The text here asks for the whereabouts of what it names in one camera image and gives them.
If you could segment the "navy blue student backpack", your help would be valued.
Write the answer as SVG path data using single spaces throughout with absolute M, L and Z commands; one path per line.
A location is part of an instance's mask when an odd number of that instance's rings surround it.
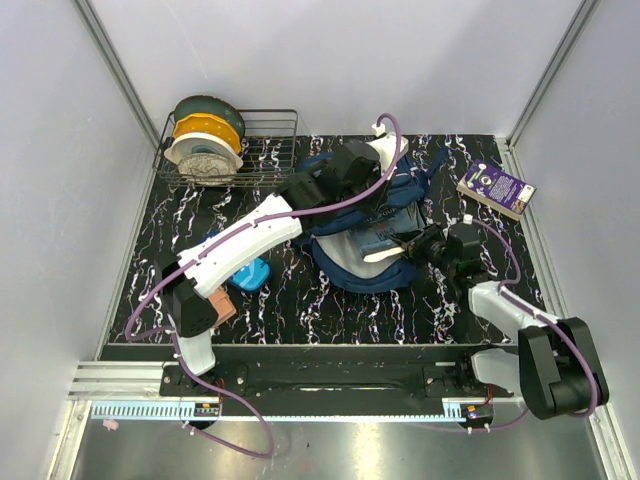
M 441 148 L 426 170 L 409 155 L 403 156 L 396 164 L 386 200 L 376 213 L 367 217 L 349 207 L 328 224 L 313 227 L 296 243 L 309 249 L 333 285 L 348 292 L 375 294 L 408 287 L 417 268 L 394 237 L 426 227 L 420 205 L 448 152 L 448 148 Z

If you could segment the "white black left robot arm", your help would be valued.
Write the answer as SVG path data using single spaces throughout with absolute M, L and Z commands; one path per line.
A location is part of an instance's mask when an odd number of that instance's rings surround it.
M 386 134 L 351 142 L 290 175 L 274 193 L 224 231 L 156 269 L 158 295 L 186 365 L 181 384 L 196 396 L 215 386 L 210 330 L 218 318 L 210 298 L 234 273 L 268 250 L 348 213 L 368 214 L 388 195 L 407 140 Z

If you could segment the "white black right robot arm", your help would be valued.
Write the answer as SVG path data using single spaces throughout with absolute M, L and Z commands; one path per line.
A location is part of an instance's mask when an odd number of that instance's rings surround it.
M 479 232 L 497 232 L 471 216 L 443 229 L 437 224 L 393 235 L 415 265 L 429 264 L 444 276 L 458 305 L 489 321 L 517 347 L 485 347 L 454 371 L 466 396 L 488 385 L 523 398 L 538 419 L 562 415 L 586 418 L 607 403 L 608 385 L 585 321 L 552 315 L 511 291 L 521 278 L 492 280 L 480 258 Z

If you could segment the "dark blue paperback book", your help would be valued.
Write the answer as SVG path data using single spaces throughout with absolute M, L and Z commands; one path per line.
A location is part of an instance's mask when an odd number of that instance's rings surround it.
M 396 232 L 407 232 L 424 228 L 425 222 L 416 202 L 364 221 L 351 229 L 350 235 L 366 263 L 380 262 L 393 255 L 403 253 L 390 236 Z

